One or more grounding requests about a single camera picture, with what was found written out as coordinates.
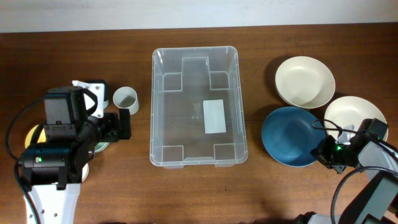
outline yellow object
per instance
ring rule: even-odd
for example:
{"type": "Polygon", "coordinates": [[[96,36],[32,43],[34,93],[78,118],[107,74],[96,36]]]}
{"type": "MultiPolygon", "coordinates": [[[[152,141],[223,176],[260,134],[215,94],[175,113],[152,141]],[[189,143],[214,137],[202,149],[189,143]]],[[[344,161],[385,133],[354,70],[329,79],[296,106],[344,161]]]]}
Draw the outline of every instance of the yellow object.
{"type": "MultiPolygon", "coordinates": [[[[28,133],[27,136],[25,138],[25,148],[27,148],[30,145],[30,140],[32,139],[33,133],[35,132],[36,128],[38,127],[38,125],[34,126],[28,133]]],[[[42,132],[40,133],[39,139],[37,140],[37,143],[39,142],[45,142],[45,133],[44,133],[44,129],[42,130],[42,132]]]]}

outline white cup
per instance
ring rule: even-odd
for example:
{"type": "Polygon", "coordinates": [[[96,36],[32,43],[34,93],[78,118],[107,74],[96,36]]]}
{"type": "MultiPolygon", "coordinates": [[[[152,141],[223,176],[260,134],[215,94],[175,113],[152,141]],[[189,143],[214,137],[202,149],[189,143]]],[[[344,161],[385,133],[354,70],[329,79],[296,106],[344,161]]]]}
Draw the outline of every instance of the white cup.
{"type": "Polygon", "coordinates": [[[139,109],[137,93],[128,86],[121,87],[114,92],[113,103],[118,108],[129,109],[130,115],[137,113],[139,109]]]}

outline white wall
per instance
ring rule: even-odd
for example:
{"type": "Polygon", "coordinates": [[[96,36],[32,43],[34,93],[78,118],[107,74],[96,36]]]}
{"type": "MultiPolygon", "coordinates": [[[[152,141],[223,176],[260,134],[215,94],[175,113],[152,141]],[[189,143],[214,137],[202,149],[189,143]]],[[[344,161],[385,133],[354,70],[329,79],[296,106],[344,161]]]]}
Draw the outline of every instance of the white wall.
{"type": "Polygon", "coordinates": [[[0,32],[398,21],[398,0],[0,0],[0,32]]]}

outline white plastic cup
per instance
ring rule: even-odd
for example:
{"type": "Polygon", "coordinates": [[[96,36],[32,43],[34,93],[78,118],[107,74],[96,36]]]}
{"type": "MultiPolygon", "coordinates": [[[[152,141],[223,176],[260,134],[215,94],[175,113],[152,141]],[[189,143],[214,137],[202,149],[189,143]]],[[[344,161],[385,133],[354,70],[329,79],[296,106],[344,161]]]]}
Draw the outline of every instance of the white plastic cup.
{"type": "Polygon", "coordinates": [[[94,151],[95,153],[103,151],[107,146],[109,145],[109,142],[99,142],[95,147],[94,151]]]}
{"type": "Polygon", "coordinates": [[[122,109],[129,109],[130,115],[137,113],[139,109],[137,93],[128,86],[121,87],[113,94],[113,103],[122,109]]]}

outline cable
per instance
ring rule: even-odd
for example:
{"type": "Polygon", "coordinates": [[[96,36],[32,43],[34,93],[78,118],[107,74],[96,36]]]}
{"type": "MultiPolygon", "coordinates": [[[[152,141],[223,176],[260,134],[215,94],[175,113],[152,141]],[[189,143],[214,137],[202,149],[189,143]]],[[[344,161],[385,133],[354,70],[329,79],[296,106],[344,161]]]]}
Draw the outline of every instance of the cable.
{"type": "Polygon", "coordinates": [[[391,152],[386,147],[384,147],[380,142],[374,142],[374,141],[372,141],[372,142],[374,144],[376,144],[377,146],[379,146],[380,148],[382,148],[383,151],[386,152],[388,155],[390,155],[392,157],[392,159],[395,160],[395,162],[398,164],[398,158],[396,157],[396,155],[393,152],[391,152]]]}
{"type": "Polygon", "coordinates": [[[26,107],[24,107],[24,109],[22,109],[22,111],[20,111],[17,116],[14,117],[14,119],[11,121],[10,126],[7,129],[7,133],[6,133],[6,151],[7,153],[11,156],[11,158],[13,158],[14,160],[18,160],[18,157],[16,157],[10,149],[10,145],[9,145],[9,138],[10,138],[10,132],[11,132],[11,128],[13,127],[14,123],[27,111],[29,110],[31,107],[33,107],[36,103],[41,102],[42,100],[44,100],[44,96],[39,98],[38,100],[35,100],[33,102],[31,102],[29,105],[27,105],[26,107]]]}
{"type": "Polygon", "coordinates": [[[353,130],[348,130],[348,129],[343,129],[340,126],[338,126],[337,124],[335,124],[334,122],[328,120],[328,119],[318,119],[316,121],[314,121],[312,123],[312,128],[318,129],[318,130],[324,130],[324,131],[338,131],[338,135],[340,136],[340,134],[342,134],[342,132],[348,132],[348,133],[354,133],[354,134],[360,134],[357,131],[353,131],[353,130]],[[315,123],[316,122],[321,122],[321,121],[327,121],[329,123],[331,123],[332,125],[334,125],[336,128],[324,128],[324,127],[316,127],[315,123]]]}
{"type": "Polygon", "coordinates": [[[389,174],[394,175],[395,177],[398,178],[398,173],[383,167],[378,167],[378,166],[366,166],[366,167],[361,167],[359,169],[353,170],[351,172],[349,172],[347,175],[345,175],[343,177],[343,179],[340,181],[340,183],[337,185],[337,188],[335,190],[335,194],[333,195],[333,200],[331,201],[331,206],[330,206],[330,218],[331,218],[331,223],[332,224],[336,224],[336,220],[335,220],[335,205],[336,205],[336,201],[337,201],[337,196],[338,193],[340,192],[342,186],[344,185],[344,183],[354,174],[358,173],[358,172],[362,172],[365,170],[378,170],[378,171],[382,171],[382,172],[387,172],[389,174]]]}
{"type": "Polygon", "coordinates": [[[44,96],[31,102],[30,104],[28,104],[26,107],[24,107],[22,109],[22,111],[20,111],[15,117],[14,119],[12,119],[10,126],[7,129],[6,132],[6,151],[7,153],[11,156],[11,158],[13,158],[14,160],[16,160],[15,166],[14,166],[14,175],[15,178],[17,180],[17,183],[19,185],[19,187],[21,188],[22,192],[24,193],[25,198],[27,199],[27,203],[29,204],[30,209],[33,211],[33,216],[35,218],[35,221],[37,224],[40,224],[40,218],[39,218],[39,214],[37,213],[37,210],[34,206],[33,200],[30,197],[30,195],[28,194],[27,189],[24,187],[24,184],[22,183],[21,177],[19,177],[19,173],[18,173],[18,167],[20,166],[19,164],[19,159],[11,152],[10,149],[10,145],[9,145],[9,137],[10,137],[10,132],[11,129],[14,125],[14,123],[29,109],[31,109],[35,104],[41,102],[42,100],[44,100],[44,96]]]}
{"type": "Polygon", "coordinates": [[[398,149],[395,146],[393,146],[392,144],[389,144],[388,142],[385,142],[385,141],[383,141],[381,139],[378,139],[378,140],[379,140],[379,143],[389,147],[391,150],[393,150],[394,152],[398,153],[398,149]]]}
{"type": "Polygon", "coordinates": [[[95,148],[91,151],[92,155],[91,157],[88,159],[88,162],[91,161],[92,159],[94,159],[95,157],[95,148]]]}
{"type": "Polygon", "coordinates": [[[30,195],[29,195],[27,189],[24,187],[24,184],[22,183],[21,177],[19,177],[19,174],[18,174],[18,166],[20,166],[19,161],[17,161],[17,162],[15,163],[15,166],[14,166],[15,179],[17,180],[19,187],[21,188],[22,192],[24,193],[24,196],[25,196],[26,199],[27,199],[27,203],[29,204],[29,207],[30,207],[30,209],[31,209],[32,212],[33,212],[33,216],[34,216],[34,218],[35,218],[36,223],[37,223],[37,224],[40,224],[39,213],[37,212],[36,207],[34,206],[33,200],[32,200],[32,198],[30,197],[30,195]]]}

